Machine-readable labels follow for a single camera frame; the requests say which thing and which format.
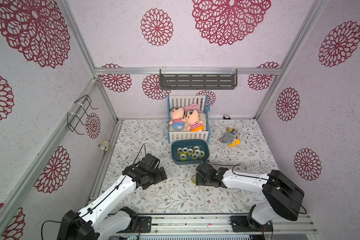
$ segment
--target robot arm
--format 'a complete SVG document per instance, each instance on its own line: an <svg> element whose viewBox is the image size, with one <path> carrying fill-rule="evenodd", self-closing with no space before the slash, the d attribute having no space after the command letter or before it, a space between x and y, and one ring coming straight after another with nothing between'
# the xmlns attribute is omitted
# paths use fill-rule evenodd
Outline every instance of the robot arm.
<svg viewBox="0 0 360 240"><path fill-rule="evenodd" d="M272 170L270 174L248 174L224 167L216 170L202 162L196 171L196 185L239 188L265 195L267 201L253 205L247 215L249 225L261 228L275 218L290 221L298 218L304 192L278 170Z"/></svg>
<svg viewBox="0 0 360 240"><path fill-rule="evenodd" d="M147 154L141 162L125 168L123 175L95 201L77 213L70 210L62 218L58 240L105 240L121 230L136 229L137 213L128 207L120 209L107 219L106 216L139 186L143 190L167 179L160 160Z"/></svg>

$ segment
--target table surface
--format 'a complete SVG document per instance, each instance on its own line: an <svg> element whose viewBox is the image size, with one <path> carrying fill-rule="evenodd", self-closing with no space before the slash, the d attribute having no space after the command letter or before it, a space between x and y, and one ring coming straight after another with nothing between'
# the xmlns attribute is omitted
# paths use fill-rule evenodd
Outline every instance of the table surface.
<svg viewBox="0 0 360 240"><path fill-rule="evenodd" d="M240 166L235 171L269 173L278 169L256 120L209 120L211 138L208 143L210 162ZM242 133L240 144L229 147L218 139L234 127ZM222 189L196 186L191 177L196 164L176 165L171 158L166 120L124 120L115 145L101 192L108 189L126 166L134 161L141 145L147 153L160 159L168 179L148 189L141 187L128 195L116 209L128 206L138 213L248 213L253 204L265 200L264 195L243 189ZM144 148L138 160L144 156Z"/></svg>

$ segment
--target stuffed toy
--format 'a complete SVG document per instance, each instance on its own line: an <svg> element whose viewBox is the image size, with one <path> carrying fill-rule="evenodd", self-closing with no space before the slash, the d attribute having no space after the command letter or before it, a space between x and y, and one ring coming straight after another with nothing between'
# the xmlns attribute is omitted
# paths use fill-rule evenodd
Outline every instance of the stuffed toy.
<svg viewBox="0 0 360 240"><path fill-rule="evenodd" d="M175 130L181 130L184 128L184 109L182 107L176 107L171 110L169 113L169 117L171 121L169 122L169 125L173 126L173 129Z"/></svg>
<svg viewBox="0 0 360 240"><path fill-rule="evenodd" d="M184 115L185 121L189 124L187 130L191 132L201 132L203 128L203 121L199 120L199 113L196 109L189 110Z"/></svg>
<svg viewBox="0 0 360 240"><path fill-rule="evenodd" d="M238 139L241 134L239 131L235 130L234 128L227 127L226 130L228 132L224 133L223 137L219 139L220 142L228 143L230 147L233 147L240 143L240 140Z"/></svg>

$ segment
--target aluminum frame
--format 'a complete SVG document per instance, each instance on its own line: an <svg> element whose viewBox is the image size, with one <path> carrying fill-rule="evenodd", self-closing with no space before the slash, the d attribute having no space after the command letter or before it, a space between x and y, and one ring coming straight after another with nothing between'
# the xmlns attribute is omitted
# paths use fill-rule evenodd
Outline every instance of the aluminum frame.
<svg viewBox="0 0 360 240"><path fill-rule="evenodd" d="M85 65L87 66L88 71L92 75L93 78L98 78L97 74L95 73L95 67L93 65L93 61L91 58L91 55L89 54L89 51L87 49L87 46L84 42L84 39L80 33L79 27L77 26L77 23L75 21L75 18L73 17L72 11L67 3L66 0L56 0L56 3L58 4L58 7L61 11L62 16L64 17L65 22L67 23L68 29L71 33L72 38L76 42L76 46L79 49L79 52L83 58L83 61ZM114 122L117 122L117 115L116 112L110 103L109 97L104 89L104 86L102 86L101 91L101 97L103 98L104 103L106 103L106 107L108 108L108 111L111 113L111 116L114 119Z"/></svg>
<svg viewBox="0 0 360 240"><path fill-rule="evenodd" d="M152 217L150 233L140 236L155 235L262 235L262 232L233 232L231 216L246 216L246 214L141 214L139 217ZM277 218L273 221L273 234L317 234L311 218L299 215L297 221ZM113 236L135 236L137 233L115 233Z"/></svg>
<svg viewBox="0 0 360 240"><path fill-rule="evenodd" d="M281 68L95 68L96 74L279 74Z"/></svg>
<svg viewBox="0 0 360 240"><path fill-rule="evenodd" d="M271 81L268 91L266 92L263 100L260 103L258 111L254 116L255 119L259 120L262 117L265 109L268 107L269 103L274 98L277 90L279 89L280 85L284 80L284 76L291 69L293 61L296 59L299 51L309 37L309 34L311 33L315 23L319 19L321 12L324 10L327 2L328 0L315 0L315 2L312 4L312 7L307 17L305 18L297 36L295 37L286 57L281 64L280 74L278 76L275 76L273 81Z"/></svg>
<svg viewBox="0 0 360 240"><path fill-rule="evenodd" d="M91 93L91 91L96 88L96 83L96 79L91 79L80 96ZM80 109L80 104L73 103L73 106L69 112L77 113ZM29 166L28 170L24 173L14 189L11 191L10 195L5 200L3 207L0 209L0 238L5 228L10 224L13 216L16 215L16 211L19 209L23 199L26 197L29 190L33 187L34 182L43 171L44 167L50 160L58 144L66 135L67 131L67 119L66 115L64 115L56 130L53 132L42 150Z"/></svg>
<svg viewBox="0 0 360 240"><path fill-rule="evenodd" d="M91 199L93 197L97 198L100 195L101 186L103 185L103 181L105 178L105 175L107 173L107 169L109 166L110 159L112 158L113 150L115 149L117 138L119 137L119 133L121 130L122 121L115 123L110 137L109 137L109 149L106 152L103 152L103 155L101 156L101 160L99 162L99 165L96 169L96 174L94 176L94 179L91 184L91 191L89 194L89 198Z"/></svg>

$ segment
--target gray plush toy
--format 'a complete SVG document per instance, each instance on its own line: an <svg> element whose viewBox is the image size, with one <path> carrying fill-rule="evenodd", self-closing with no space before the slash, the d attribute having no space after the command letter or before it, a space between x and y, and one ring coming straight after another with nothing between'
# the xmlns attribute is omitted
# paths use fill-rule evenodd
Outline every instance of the gray plush toy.
<svg viewBox="0 0 360 240"><path fill-rule="evenodd" d="M241 136L240 132L238 132L234 128L229 128L229 127L227 127L226 130L228 132L224 133L223 137L220 138L219 141L228 143L228 145L230 147L233 147L236 144L239 144L240 140L238 138L240 138L240 136Z"/></svg>

